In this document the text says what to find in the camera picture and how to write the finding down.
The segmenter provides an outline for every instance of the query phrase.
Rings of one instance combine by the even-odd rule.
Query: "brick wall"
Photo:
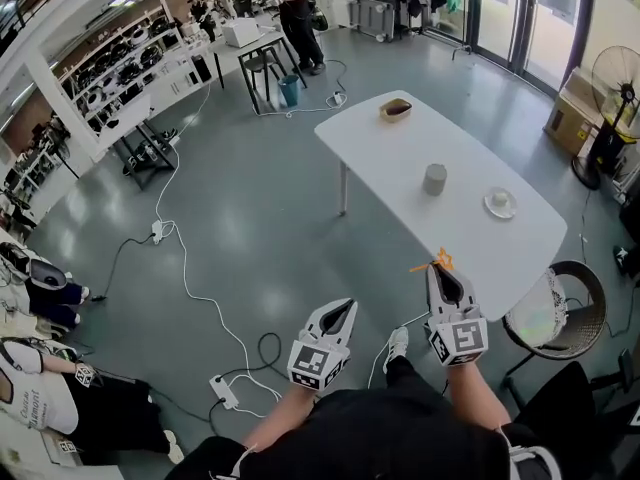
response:
[[[187,0],[167,0],[167,4],[174,17],[181,21],[187,21],[189,8]],[[60,64],[54,70],[56,76],[61,76],[65,67],[71,67],[77,64],[88,52],[94,50],[98,46],[98,35],[105,29],[117,30],[124,27],[135,19],[144,15],[145,11],[150,11],[160,5],[159,0],[143,0],[137,2],[136,5],[112,20],[100,32],[96,32],[89,37],[82,45],[78,46],[66,58],[59,59]],[[22,108],[16,113],[7,129],[2,136],[11,150],[19,155],[27,148],[29,140],[32,137],[31,130],[38,123],[46,123],[51,114],[51,107],[44,99],[40,91],[36,90],[25,102]]]

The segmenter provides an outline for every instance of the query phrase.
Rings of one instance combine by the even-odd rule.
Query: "door frame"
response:
[[[537,78],[525,69],[529,47],[533,38],[533,30],[536,18],[537,0],[519,0],[516,9],[513,28],[511,32],[511,43],[509,48],[509,58],[505,59],[500,55],[483,48],[478,44],[480,35],[480,20],[482,15],[482,0],[469,0],[470,16],[467,23],[467,37],[474,53],[486,57],[498,66],[513,73],[527,83],[533,85],[545,94],[555,98],[558,90],[551,87],[546,82]],[[591,17],[593,15],[594,0],[580,0],[578,17],[575,27],[575,37],[567,61],[562,85],[566,82],[574,68],[580,66],[587,45]]]

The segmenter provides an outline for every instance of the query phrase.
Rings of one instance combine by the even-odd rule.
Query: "blue trash bin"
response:
[[[278,80],[278,86],[282,91],[287,107],[295,107],[298,104],[298,75],[287,75]]]

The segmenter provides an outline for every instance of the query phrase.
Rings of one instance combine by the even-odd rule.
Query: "standing fan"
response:
[[[617,143],[640,139],[640,55],[625,46],[611,46],[604,50],[593,65],[593,98],[604,118],[591,151],[586,158],[575,156],[573,172],[584,186],[600,188],[599,159],[610,151],[616,136]]]

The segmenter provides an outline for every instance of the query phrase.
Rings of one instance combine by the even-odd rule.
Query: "fan base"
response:
[[[600,188],[600,173],[592,162],[586,158],[574,156],[571,160],[571,168],[580,182],[589,190]]]

